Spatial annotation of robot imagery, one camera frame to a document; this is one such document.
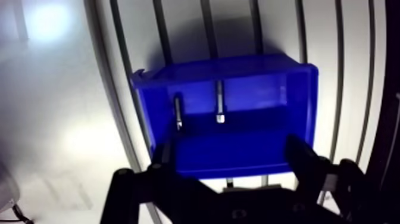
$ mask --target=black plastic part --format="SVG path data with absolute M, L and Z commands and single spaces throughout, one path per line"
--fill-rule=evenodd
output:
M 355 163 L 332 165 L 295 136 L 288 136 L 285 151 L 299 179 L 296 191 L 260 188 L 218 194 L 196 179 L 180 176 L 167 163 L 154 163 L 142 173 L 118 170 L 101 224 L 136 224 L 139 204 L 148 202 L 174 224 L 265 223 L 266 217 L 268 223 L 379 223 L 376 200 L 369 200 L 374 195 L 363 188 L 365 178 Z M 332 194 L 343 217 L 315 203 L 328 173 L 338 176 Z

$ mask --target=white wall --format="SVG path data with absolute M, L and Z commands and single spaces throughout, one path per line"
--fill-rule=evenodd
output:
M 82 0 L 0 1 L 0 158 L 36 223 L 98 223 L 113 172 L 128 167 Z M 152 222 L 142 209 L 141 223 Z M 1 218 L 14 218 L 10 212 Z

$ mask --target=bin lip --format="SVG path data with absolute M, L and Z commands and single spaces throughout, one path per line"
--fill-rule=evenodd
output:
M 173 64 L 158 70 L 137 70 L 129 76 L 133 88 L 146 89 L 259 75 L 318 75 L 312 64 L 299 64 L 285 54 L 248 55 Z

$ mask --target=blue plastic bin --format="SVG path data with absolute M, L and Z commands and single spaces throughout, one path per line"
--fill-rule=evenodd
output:
M 225 122 L 217 123 L 215 81 L 224 82 Z M 139 70 L 138 90 L 151 149 L 175 136 L 176 169 L 185 176 L 229 178 L 290 171 L 286 135 L 313 145 L 318 70 L 284 54 L 256 55 Z M 182 96 L 176 135 L 173 98 Z

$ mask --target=cable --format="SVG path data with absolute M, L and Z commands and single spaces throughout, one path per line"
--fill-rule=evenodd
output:
M 23 221 L 20 219 L 15 219 L 15 220 L 0 219 L 0 222 L 23 222 Z
M 14 205 L 12 207 L 12 211 L 14 212 L 15 216 L 18 219 L 14 219 L 14 220 L 12 220 L 12 219 L 10 219 L 10 220 L 0 219 L 0 223 L 1 222 L 3 222 L 3 223 L 24 222 L 25 224 L 33 224 L 32 220 L 30 220 L 30 219 L 28 219 L 27 217 L 24 216 L 24 214 L 22 213 L 22 211 L 21 211 L 21 209 L 19 208 L 18 205 Z

